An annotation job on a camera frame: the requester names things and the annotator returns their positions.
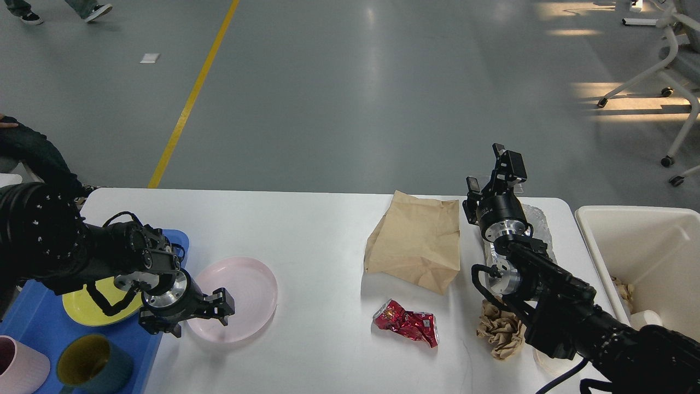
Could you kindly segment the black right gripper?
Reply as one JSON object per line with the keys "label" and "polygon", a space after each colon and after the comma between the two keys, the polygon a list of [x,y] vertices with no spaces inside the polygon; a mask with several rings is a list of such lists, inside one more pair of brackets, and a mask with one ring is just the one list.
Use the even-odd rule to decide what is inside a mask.
{"label": "black right gripper", "polygon": [[[469,224],[478,225],[481,235],[488,242],[495,242],[503,235],[524,235],[528,222],[520,200],[513,193],[516,184],[527,181],[527,168],[522,154],[507,150],[502,144],[492,144],[497,158],[491,177],[466,177],[467,195],[462,202],[463,212]],[[493,196],[483,199],[483,190]]]}

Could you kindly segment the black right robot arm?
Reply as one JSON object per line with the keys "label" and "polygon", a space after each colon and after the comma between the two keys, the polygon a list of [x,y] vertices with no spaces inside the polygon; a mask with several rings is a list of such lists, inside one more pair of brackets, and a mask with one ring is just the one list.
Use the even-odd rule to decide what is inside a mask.
{"label": "black right robot arm", "polygon": [[698,342],[660,325],[633,329],[595,304],[596,290],[557,266],[534,236],[514,194],[514,186],[527,180],[522,155],[502,144],[492,148],[497,161],[491,177],[482,189],[475,177],[466,179],[463,211],[507,264],[473,265],[472,283],[498,309],[514,312],[527,328],[527,344],[552,358],[582,357],[540,392],[591,363],[606,380],[582,379],[582,393],[697,393]]}

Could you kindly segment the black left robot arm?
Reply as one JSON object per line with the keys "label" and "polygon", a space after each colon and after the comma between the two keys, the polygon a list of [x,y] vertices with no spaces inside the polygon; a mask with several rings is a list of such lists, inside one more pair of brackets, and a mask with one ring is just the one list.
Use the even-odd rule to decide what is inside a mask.
{"label": "black left robot arm", "polygon": [[2,187],[2,284],[35,280],[57,295],[85,289],[106,316],[140,295],[138,323],[152,335],[180,337],[180,322],[192,318],[227,325],[233,296],[224,288],[203,294],[182,267],[184,248],[162,229],[129,217],[93,226],[55,187]]}

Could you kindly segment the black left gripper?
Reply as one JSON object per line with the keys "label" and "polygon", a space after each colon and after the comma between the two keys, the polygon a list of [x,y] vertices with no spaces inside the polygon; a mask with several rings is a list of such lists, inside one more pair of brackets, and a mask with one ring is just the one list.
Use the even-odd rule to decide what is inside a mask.
{"label": "black left gripper", "polygon": [[172,279],[172,287],[163,294],[142,297],[138,324],[149,334],[169,333],[181,338],[180,322],[184,320],[215,318],[221,325],[227,325],[228,317],[235,314],[234,297],[225,288],[218,288],[205,297],[184,269],[173,274]]}

